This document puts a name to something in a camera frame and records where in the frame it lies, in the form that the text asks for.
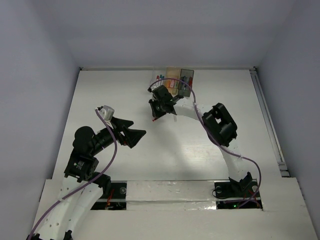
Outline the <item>pink highlighter marker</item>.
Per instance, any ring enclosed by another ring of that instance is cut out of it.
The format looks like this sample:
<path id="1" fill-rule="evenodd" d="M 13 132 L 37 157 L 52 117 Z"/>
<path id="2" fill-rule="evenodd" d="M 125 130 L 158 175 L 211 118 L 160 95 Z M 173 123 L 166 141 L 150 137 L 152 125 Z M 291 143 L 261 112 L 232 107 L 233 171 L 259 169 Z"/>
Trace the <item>pink highlighter marker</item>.
<path id="1" fill-rule="evenodd" d="M 171 79 L 169 83 L 169 87 L 173 89 L 175 87 L 175 80 Z"/>

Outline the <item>blue pen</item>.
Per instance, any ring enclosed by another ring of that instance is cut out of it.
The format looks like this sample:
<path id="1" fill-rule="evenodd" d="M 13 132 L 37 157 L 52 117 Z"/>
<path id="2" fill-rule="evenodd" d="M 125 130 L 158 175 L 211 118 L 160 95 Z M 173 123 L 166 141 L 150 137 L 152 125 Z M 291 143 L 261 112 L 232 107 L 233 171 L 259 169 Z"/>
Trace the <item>blue pen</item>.
<path id="1" fill-rule="evenodd" d="M 184 76 L 183 77 L 183 82 L 184 82 L 184 84 L 183 84 L 183 90 L 186 90 L 187 89 L 187 85 L 188 85 L 188 83 L 189 83 L 189 78 L 187 77 L 187 76 Z"/>

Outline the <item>red pen thin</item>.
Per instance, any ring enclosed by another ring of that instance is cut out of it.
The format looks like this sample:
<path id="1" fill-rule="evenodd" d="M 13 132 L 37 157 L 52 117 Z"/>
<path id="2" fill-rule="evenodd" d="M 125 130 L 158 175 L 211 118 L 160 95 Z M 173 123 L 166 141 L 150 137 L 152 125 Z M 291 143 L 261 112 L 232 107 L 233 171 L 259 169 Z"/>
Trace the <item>red pen thin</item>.
<path id="1" fill-rule="evenodd" d="M 189 85 L 190 87 L 193 86 L 193 77 L 190 77 L 190 78 L 189 78 L 188 85 Z"/>

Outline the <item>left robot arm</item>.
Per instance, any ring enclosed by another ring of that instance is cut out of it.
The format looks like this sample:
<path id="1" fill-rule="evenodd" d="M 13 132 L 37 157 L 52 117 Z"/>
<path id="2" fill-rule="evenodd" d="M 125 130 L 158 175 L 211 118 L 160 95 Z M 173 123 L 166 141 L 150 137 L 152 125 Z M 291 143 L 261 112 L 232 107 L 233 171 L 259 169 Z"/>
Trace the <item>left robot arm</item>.
<path id="1" fill-rule="evenodd" d="M 110 145 L 135 147 L 147 132 L 131 129 L 133 124 L 131 120 L 112 117 L 110 125 L 98 133 L 89 126 L 76 130 L 57 200 L 40 217 L 27 239 L 72 240 L 76 236 L 96 201 L 111 191 L 110 176 L 96 171 L 96 155 Z"/>

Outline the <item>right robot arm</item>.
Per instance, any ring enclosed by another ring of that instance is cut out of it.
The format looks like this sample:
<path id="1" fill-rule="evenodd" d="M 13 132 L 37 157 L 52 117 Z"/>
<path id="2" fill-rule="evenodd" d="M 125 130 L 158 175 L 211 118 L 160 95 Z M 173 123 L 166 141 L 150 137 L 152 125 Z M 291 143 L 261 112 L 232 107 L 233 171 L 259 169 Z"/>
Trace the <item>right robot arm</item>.
<path id="1" fill-rule="evenodd" d="M 222 103 L 216 105 L 196 104 L 182 95 L 172 96 L 161 85 L 149 88 L 152 98 L 149 104 L 155 120 L 166 114 L 188 117 L 198 120 L 204 127 L 208 138 L 220 148 L 227 165 L 230 190 L 235 196 L 242 196 L 249 189 L 252 175 L 245 168 L 242 155 L 236 141 L 238 126 Z"/>

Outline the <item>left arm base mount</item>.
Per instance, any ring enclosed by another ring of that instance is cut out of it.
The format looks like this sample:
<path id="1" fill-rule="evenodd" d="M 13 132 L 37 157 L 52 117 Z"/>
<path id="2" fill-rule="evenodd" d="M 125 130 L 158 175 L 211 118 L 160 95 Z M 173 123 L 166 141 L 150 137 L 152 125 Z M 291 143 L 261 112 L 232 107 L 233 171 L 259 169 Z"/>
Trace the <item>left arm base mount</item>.
<path id="1" fill-rule="evenodd" d="M 91 210 L 126 210 L 127 182 L 112 181 L 111 177 L 103 174 L 92 184 L 102 188 L 102 196 L 94 203 Z"/>

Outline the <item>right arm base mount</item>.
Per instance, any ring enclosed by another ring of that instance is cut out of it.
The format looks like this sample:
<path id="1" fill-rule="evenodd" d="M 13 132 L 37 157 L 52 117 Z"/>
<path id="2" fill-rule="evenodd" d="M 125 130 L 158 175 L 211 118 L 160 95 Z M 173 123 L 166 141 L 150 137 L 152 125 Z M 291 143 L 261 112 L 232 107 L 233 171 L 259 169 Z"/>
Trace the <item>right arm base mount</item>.
<path id="1" fill-rule="evenodd" d="M 214 183 L 211 195 L 216 199 L 219 210 L 263 209 L 258 181 L 247 175 L 243 181 L 223 180 Z"/>

